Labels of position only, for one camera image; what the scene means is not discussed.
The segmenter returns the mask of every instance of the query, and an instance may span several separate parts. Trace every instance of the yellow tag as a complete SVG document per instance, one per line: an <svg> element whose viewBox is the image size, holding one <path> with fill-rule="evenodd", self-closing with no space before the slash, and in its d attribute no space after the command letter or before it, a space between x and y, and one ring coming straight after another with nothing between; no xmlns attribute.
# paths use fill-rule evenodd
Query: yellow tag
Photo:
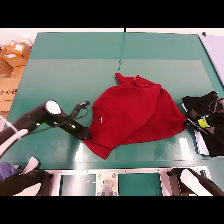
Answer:
<svg viewBox="0 0 224 224"><path fill-rule="evenodd" d="M202 128L210 128L205 118L199 119L198 123Z"/></svg>

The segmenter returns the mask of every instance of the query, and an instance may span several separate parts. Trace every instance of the red garment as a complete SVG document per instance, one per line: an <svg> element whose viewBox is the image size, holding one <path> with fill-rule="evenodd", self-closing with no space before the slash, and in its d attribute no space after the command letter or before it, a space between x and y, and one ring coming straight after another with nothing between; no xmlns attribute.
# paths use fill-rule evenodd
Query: red garment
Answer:
<svg viewBox="0 0 224 224"><path fill-rule="evenodd" d="M116 77L120 84L93 105L92 140L84 142L95 154L106 159L119 145L165 139L185 130L187 118L160 84L139 75Z"/></svg>

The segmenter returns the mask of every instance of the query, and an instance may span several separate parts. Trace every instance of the robotic arm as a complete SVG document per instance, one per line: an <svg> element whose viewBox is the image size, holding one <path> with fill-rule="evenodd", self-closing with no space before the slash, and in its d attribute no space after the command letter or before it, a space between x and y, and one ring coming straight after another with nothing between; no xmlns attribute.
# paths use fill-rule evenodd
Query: robotic arm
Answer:
<svg viewBox="0 0 224 224"><path fill-rule="evenodd" d="M31 134L43 123L48 124L52 128L60 127L78 139L91 139L90 129L74 120L80 110L87 109L86 106L88 105L88 101L83 101L75 106L70 115L67 115L56 101L49 100L29 113L24 114L12 127L8 127L0 132L0 157L19 138Z"/></svg>

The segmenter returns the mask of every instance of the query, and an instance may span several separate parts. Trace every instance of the red sweater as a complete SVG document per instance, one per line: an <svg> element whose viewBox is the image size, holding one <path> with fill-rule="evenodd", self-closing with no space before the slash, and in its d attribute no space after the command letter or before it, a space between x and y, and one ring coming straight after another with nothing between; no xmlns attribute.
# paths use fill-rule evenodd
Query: red sweater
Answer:
<svg viewBox="0 0 224 224"><path fill-rule="evenodd" d="M106 159L119 145L165 139L186 129L187 118L160 84L139 75L116 77L120 84L93 105L92 140L84 142L95 154Z"/></svg>

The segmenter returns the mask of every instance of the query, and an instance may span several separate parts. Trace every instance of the green table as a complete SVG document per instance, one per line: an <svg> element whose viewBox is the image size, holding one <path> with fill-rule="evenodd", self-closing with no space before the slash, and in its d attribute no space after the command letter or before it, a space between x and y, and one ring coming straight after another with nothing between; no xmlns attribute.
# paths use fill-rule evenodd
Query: green table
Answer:
<svg viewBox="0 0 224 224"><path fill-rule="evenodd" d="M11 122L49 99L70 113L83 100L91 104L110 86L122 59L121 73L159 82L181 103L186 95L201 96L223 86L197 35L157 33L40 33L11 108ZM92 114L80 120L90 125ZM181 147L180 139L187 145ZM186 130L172 138L120 146L105 161L80 140L61 129L31 135L13 145L1 160L25 165L31 156L41 169L143 168L211 166L212 178L224 188L216 167L222 159L195 152L193 133Z"/></svg>

